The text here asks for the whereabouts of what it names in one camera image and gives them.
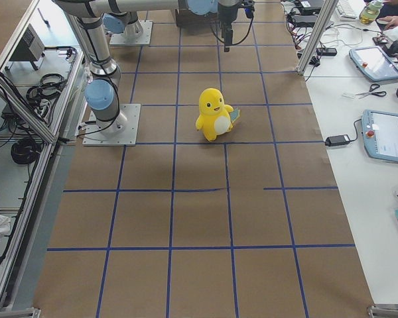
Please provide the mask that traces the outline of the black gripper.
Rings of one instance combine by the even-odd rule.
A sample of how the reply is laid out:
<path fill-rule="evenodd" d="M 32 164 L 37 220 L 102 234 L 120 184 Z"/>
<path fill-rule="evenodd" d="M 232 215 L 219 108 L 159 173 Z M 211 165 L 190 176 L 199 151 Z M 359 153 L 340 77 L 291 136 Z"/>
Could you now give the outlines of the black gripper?
<path fill-rule="evenodd" d="M 241 5 L 240 0 L 218 0 L 218 19 L 226 25 L 232 24 L 237 19 L 237 11 Z M 229 52 L 233 45 L 232 26 L 222 27 L 224 52 Z"/>

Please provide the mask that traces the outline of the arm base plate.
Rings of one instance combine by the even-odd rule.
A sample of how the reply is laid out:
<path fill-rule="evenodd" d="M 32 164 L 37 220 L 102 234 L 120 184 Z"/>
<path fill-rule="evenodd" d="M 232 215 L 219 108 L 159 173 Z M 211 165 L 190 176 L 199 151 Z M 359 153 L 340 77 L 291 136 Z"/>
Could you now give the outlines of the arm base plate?
<path fill-rule="evenodd" d="M 120 105 L 120 114 L 111 124 L 96 121 L 93 111 L 90 111 L 90 121 L 84 133 L 84 146 L 135 146 L 139 126 L 141 105 L 123 103 Z"/>
<path fill-rule="evenodd" d="M 126 26 L 116 26 L 109 41 L 110 46 L 147 46 L 151 42 L 153 22 L 135 21 Z"/>

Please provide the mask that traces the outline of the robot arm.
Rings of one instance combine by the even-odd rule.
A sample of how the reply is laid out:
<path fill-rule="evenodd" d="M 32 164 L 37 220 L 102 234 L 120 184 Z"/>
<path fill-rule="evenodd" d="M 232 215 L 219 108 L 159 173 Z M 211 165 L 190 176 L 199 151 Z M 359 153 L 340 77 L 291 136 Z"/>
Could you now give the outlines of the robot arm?
<path fill-rule="evenodd" d="M 198 16 L 217 14 L 222 38 L 214 36 L 223 43 L 224 52 L 233 46 L 232 23 L 237 19 L 237 12 L 243 6 L 243 1 L 179 1 L 178 10 L 189 10 Z M 139 37 L 143 34 L 137 11 L 122 11 L 114 5 L 116 12 L 103 15 L 103 22 L 107 30 L 113 34 L 128 34 Z"/>
<path fill-rule="evenodd" d="M 82 51 L 90 58 L 90 71 L 96 77 L 111 77 L 119 73 L 105 39 L 102 16 L 123 15 L 137 11 L 189 9 L 197 15 L 205 15 L 225 1 L 55 1 L 68 19 L 75 20 L 74 30 Z"/>

